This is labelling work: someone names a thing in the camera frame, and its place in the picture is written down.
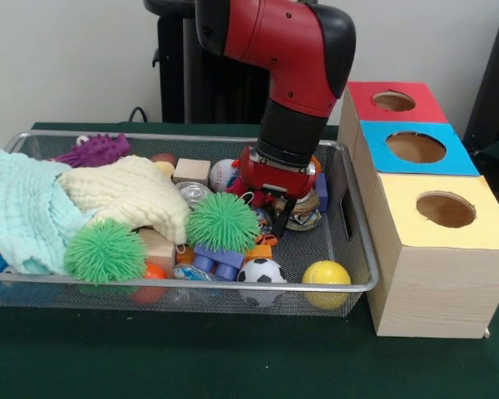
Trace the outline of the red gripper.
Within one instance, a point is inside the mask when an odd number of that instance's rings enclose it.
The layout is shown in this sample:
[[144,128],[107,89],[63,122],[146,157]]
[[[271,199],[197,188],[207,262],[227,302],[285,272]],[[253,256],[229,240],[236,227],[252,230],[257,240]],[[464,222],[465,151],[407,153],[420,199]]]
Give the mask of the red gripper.
[[[300,169],[273,162],[260,155],[252,146],[246,146],[242,150],[240,178],[251,189],[274,191],[286,196],[305,196],[313,188],[316,177],[313,162]],[[287,198],[274,220],[272,234],[278,239],[283,235],[296,202],[293,197]]]

